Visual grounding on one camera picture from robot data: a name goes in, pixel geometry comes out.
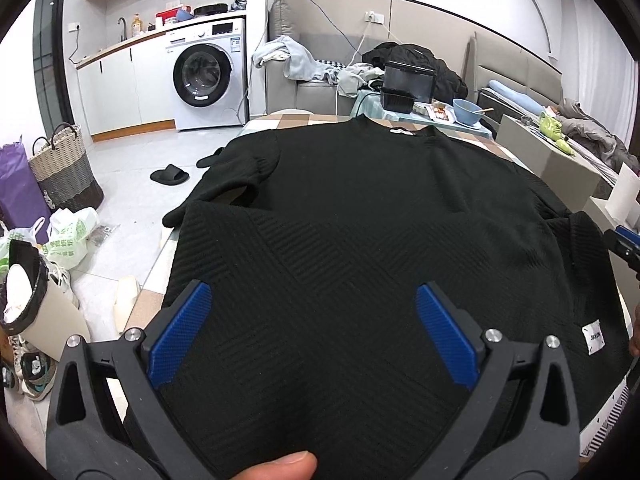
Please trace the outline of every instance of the washing machine door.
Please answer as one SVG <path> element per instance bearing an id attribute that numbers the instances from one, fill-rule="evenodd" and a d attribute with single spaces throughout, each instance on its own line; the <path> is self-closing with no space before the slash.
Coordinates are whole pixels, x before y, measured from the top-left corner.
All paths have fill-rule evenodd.
<path id="1" fill-rule="evenodd" d="M 174 65 L 174 87 L 188 105 L 210 106 L 226 92 L 231 63 L 224 52 L 210 44 L 191 45 Z"/>

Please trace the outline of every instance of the black slipper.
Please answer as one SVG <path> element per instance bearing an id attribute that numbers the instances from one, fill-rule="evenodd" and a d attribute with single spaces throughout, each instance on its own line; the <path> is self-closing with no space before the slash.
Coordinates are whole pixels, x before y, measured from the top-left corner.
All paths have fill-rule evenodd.
<path id="1" fill-rule="evenodd" d="M 189 173 L 169 164 L 164 170 L 155 170 L 149 178 L 165 186 L 177 186 L 189 179 Z"/>
<path id="2" fill-rule="evenodd" d="M 211 166 L 216 161 L 216 157 L 220 154 L 220 152 L 222 152 L 222 150 L 224 150 L 224 146 L 222 148 L 218 148 L 215 152 L 213 152 L 213 155 L 208 155 L 204 158 L 201 158 L 198 162 L 196 162 L 196 168 L 208 168 L 209 166 Z"/>

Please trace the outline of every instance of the blue gripper pad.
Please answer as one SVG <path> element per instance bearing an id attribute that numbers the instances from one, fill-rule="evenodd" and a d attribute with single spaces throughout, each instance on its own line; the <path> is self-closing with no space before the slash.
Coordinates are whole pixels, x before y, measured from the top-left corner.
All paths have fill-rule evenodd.
<path id="1" fill-rule="evenodd" d="M 618 234 L 623 235 L 623 237 L 627 238 L 635 245 L 640 246 L 640 236 L 637 235 L 635 232 L 631 231 L 630 229 L 627 229 L 626 227 L 619 225 L 618 227 L 616 227 L 616 232 Z"/>
<path id="2" fill-rule="evenodd" d="M 457 311 L 460 314 L 463 311 L 455 309 L 433 283 L 418 287 L 415 306 L 454 382 L 464 384 L 469 390 L 473 389 L 480 376 L 479 355 L 453 319 L 454 313 L 450 312 Z M 464 314 L 467 315 L 468 322 L 475 324 L 468 313 Z"/>
<path id="3" fill-rule="evenodd" d="M 172 309 L 175 310 L 172 319 L 166 324 L 161 335 L 155 338 L 147 356 L 146 375 L 156 390 L 161 384 L 173 380 L 198 330 L 207 319 L 211 310 L 209 285 L 191 282 L 176 301 L 170 307 L 161 309 L 156 317 L 160 314 L 170 314 Z"/>

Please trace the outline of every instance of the purple bag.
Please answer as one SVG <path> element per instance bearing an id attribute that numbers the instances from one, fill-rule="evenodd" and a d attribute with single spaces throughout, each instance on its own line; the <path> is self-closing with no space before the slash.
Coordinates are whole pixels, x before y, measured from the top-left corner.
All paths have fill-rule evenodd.
<path id="1" fill-rule="evenodd" d="M 36 177 L 31 173 L 22 138 L 0 147 L 0 208 L 9 229 L 31 227 L 41 216 L 45 223 L 36 235 L 45 244 L 51 211 L 44 202 Z"/>

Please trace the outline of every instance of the black sweater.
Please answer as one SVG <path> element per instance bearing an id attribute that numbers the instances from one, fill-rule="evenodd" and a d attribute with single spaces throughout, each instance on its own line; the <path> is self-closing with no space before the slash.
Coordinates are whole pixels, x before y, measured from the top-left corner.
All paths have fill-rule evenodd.
<path id="1" fill-rule="evenodd" d="M 415 313 L 428 281 L 511 340 L 557 335 L 581 426 L 624 377 L 591 219 L 512 162 L 423 133 L 357 118 L 240 137 L 164 218 L 184 218 L 164 304 L 193 278 L 214 304 L 160 393 L 219 474 L 300 449 L 318 479 L 404 478 L 424 460 L 468 398 Z M 201 202 L 238 186 L 242 206 Z M 597 319 L 590 356 L 581 327 Z"/>

